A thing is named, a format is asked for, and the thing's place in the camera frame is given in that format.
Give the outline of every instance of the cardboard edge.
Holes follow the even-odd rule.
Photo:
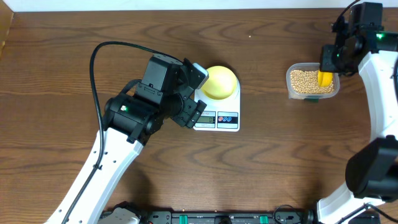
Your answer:
[[[0,0],[0,58],[2,50],[6,44],[13,17],[14,12],[3,0]]]

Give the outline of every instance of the white kitchen scale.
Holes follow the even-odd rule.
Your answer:
[[[197,123],[193,127],[198,131],[239,131],[241,124],[241,85],[239,80],[233,93],[223,99],[214,100],[199,89],[195,90],[195,101],[207,104]]]

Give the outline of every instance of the wood grain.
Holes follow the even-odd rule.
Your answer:
[[[384,10],[398,30],[398,9]],[[18,13],[0,61],[0,223],[42,223],[64,198],[98,129],[88,62],[107,40],[145,45],[204,67],[228,65],[242,86],[241,130],[198,132],[166,121],[108,205],[273,210],[310,208],[344,182],[369,141],[358,76],[333,98],[289,100],[285,73],[317,62],[340,9]],[[150,54],[108,46],[96,59],[101,105],[140,78]],[[381,207],[398,217],[397,203]]]

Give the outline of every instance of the robotic arm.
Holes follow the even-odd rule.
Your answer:
[[[382,4],[364,2],[333,24],[334,45],[322,48],[323,72],[358,72],[371,117],[371,143],[352,157],[346,182],[317,203],[322,223],[347,223],[367,205],[378,206],[398,198],[398,34],[384,32]]]
[[[106,103],[100,164],[96,165],[101,152],[101,131],[98,131],[87,161],[47,223],[97,223],[124,171],[140,154],[150,136],[160,129],[164,119],[171,118],[181,127],[195,125],[206,104],[196,103],[190,96],[207,78],[207,71],[197,63],[154,54],[144,78],[130,81],[118,96]],[[135,94],[127,95],[134,85],[137,85]],[[137,223],[134,217],[129,220]]]

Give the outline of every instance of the green tape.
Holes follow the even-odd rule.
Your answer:
[[[268,217],[267,216],[260,216],[260,224],[268,224]]]
[[[187,215],[180,215],[180,224],[188,224],[188,216]]]

